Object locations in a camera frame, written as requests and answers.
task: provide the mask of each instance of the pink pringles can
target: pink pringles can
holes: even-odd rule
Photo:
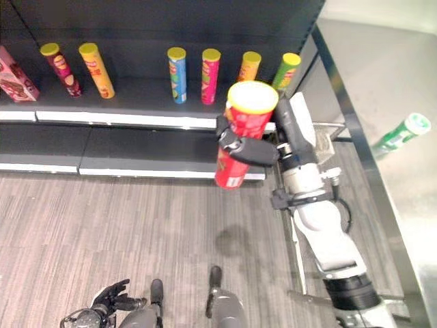
[[[202,53],[202,103],[211,105],[216,98],[217,78],[219,77],[220,51],[205,49]]]

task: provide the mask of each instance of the table top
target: table top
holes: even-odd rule
[[[437,36],[319,20],[313,32],[389,239],[412,322],[437,327]],[[375,159],[408,114],[432,130]]]

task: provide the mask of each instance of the black shelf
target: black shelf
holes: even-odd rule
[[[0,126],[0,170],[213,179],[214,133],[35,124]],[[252,168],[246,180],[264,180]]]
[[[217,142],[213,133],[93,128],[79,173],[213,179]],[[264,180],[251,168],[246,180]]]
[[[78,173],[90,128],[0,125],[0,170]]]
[[[81,97],[72,98],[55,77],[39,83],[41,91],[36,102],[15,103],[7,96],[0,99],[0,121],[20,120],[22,112],[34,111],[39,122],[142,126],[183,130],[214,130],[215,117],[225,110],[230,85],[217,87],[216,102],[204,105],[200,100],[200,82],[188,82],[188,97],[176,104],[171,97],[168,79],[123,78],[114,80],[115,97],[103,99],[89,77],[80,79],[84,89]],[[274,130],[269,124],[267,132]]]

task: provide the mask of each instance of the white shelf edge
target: white shelf edge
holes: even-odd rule
[[[65,165],[0,163],[0,171],[75,173],[75,174],[77,174],[77,167],[76,166],[65,166]]]
[[[86,111],[36,111],[40,122],[76,122],[84,124],[133,125],[144,127],[168,127],[182,130],[203,129],[213,131],[216,128],[215,118],[191,118],[157,115],[132,115],[111,113],[90,113]],[[267,123],[265,133],[275,130],[273,122]]]
[[[36,122],[34,111],[0,111],[0,122]]]
[[[81,169],[80,175],[84,176],[142,176],[150,178],[198,178],[214,179],[215,172],[196,172],[196,171],[156,171],[142,169]],[[265,180],[263,173],[248,173],[245,180]]]

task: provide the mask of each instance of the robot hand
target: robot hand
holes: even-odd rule
[[[106,287],[94,298],[91,308],[101,308],[103,305],[107,309],[107,316],[112,315],[116,310],[133,311],[142,308],[147,303],[147,299],[133,299],[128,297],[127,293],[119,295],[129,282],[129,279],[125,279]]]
[[[143,308],[147,299],[133,299],[127,293],[120,293],[126,289],[130,280],[125,279],[106,287],[92,302],[91,308],[77,310],[61,320],[60,327],[69,323],[71,328],[113,328],[116,325],[115,311],[133,311]]]

